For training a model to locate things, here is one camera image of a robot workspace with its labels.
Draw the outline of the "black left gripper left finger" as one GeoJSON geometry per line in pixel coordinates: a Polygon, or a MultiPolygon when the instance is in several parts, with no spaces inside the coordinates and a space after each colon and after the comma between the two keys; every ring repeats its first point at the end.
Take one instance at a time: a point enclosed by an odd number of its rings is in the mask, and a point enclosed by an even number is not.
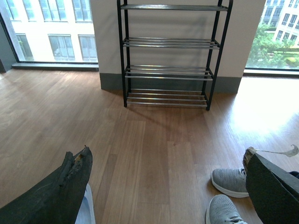
{"type": "Polygon", "coordinates": [[[0,209],[2,224],[73,224],[92,170],[89,147],[65,154],[62,165],[0,209]]]}

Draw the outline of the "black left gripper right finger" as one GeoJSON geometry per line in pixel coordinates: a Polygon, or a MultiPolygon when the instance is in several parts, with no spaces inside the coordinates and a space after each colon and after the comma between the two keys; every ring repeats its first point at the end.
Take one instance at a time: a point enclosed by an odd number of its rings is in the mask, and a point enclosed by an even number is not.
{"type": "Polygon", "coordinates": [[[249,147],[243,156],[246,190],[264,224],[299,222],[299,173],[287,172],[249,147]]]}

